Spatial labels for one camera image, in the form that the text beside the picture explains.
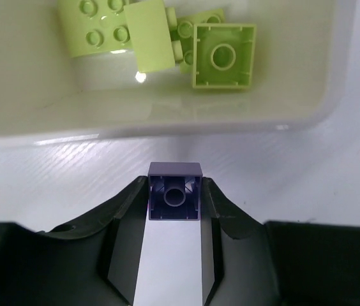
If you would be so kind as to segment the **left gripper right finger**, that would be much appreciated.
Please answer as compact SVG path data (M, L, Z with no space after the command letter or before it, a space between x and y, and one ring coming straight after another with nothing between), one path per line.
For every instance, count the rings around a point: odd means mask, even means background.
M204 305L360 305L360 227L268 221L201 191Z

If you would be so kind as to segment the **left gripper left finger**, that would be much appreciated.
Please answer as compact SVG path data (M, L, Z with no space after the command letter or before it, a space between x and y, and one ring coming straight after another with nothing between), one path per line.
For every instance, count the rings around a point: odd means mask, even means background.
M0 222L0 305L132 305L148 196L139 176L48 232Z

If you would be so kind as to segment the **purple lego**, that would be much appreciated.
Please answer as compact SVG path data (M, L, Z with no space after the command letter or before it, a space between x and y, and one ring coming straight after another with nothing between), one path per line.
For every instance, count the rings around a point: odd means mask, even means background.
M199 163L152 162L148 171L149 219L198 221L202 168Z

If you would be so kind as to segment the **green lego brick front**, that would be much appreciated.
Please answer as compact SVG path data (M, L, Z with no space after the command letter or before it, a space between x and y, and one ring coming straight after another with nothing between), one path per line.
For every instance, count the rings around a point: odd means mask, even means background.
M193 88L249 88L256 36L255 24L195 24L191 73Z

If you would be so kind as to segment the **green square lego brick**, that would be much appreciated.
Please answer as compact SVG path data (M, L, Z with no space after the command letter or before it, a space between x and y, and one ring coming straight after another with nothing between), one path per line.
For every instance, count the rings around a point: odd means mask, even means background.
M61 0L58 14L70 57L132 48L126 0Z

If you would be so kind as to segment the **green sloped lego brick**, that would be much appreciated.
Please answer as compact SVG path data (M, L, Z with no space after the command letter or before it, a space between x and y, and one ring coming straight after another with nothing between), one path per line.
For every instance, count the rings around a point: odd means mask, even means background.
M137 69L152 73L176 66L166 7L163 1L140 1L124 9Z

